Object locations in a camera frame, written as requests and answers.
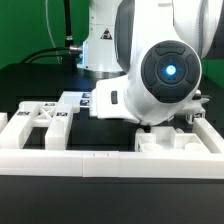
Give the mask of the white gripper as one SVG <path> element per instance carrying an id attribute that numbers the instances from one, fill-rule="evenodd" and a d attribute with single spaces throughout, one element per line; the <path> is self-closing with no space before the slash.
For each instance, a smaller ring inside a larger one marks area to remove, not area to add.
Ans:
<path id="1" fill-rule="evenodd" d="M 97 81 L 90 96 L 90 116 L 98 119 L 133 121 L 134 116 L 128 111 L 124 102 L 126 83 L 126 75 Z"/>

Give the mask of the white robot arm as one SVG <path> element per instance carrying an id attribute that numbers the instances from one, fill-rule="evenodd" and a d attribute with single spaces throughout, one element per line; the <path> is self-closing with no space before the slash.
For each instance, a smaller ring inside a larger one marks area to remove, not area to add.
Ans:
<path id="1" fill-rule="evenodd" d="M 90 114 L 157 125 L 190 104 L 224 0 L 89 0 Z"/>

